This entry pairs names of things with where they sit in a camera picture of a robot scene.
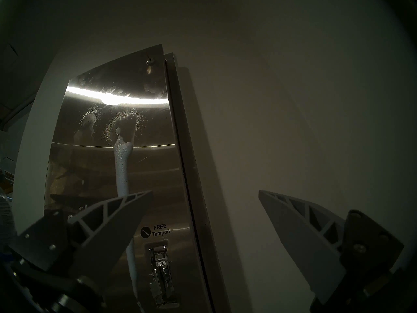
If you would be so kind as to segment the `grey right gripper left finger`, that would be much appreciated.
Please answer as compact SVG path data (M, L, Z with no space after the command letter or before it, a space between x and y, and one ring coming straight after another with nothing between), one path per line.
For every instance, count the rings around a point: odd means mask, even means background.
M41 273L86 277L101 291L152 201L153 191L143 191L100 201L71 218L62 210L51 211L9 248Z

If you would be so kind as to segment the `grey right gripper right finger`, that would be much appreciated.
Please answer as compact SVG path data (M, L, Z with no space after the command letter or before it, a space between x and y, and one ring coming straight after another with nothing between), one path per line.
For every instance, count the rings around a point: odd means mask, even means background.
M391 279L404 245L357 209L345 219L307 200L259 190L282 245L314 293L312 305L361 305Z

